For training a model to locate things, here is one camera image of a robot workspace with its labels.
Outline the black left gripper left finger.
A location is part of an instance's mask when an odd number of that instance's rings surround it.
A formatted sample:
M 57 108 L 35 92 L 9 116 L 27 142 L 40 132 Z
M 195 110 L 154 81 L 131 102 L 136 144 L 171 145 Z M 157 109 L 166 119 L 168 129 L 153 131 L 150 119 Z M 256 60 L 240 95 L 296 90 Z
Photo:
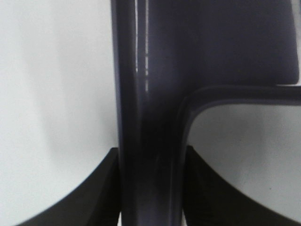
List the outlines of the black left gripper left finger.
M 116 226 L 120 215 L 118 149 L 62 200 L 21 223 L 23 226 Z

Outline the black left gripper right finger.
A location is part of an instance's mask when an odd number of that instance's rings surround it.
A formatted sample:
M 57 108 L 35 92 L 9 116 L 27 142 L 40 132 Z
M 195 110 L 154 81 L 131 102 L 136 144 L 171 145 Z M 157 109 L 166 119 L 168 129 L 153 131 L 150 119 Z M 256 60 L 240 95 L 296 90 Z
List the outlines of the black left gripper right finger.
M 194 150 L 186 149 L 183 212 L 189 226 L 298 226 L 235 189 Z

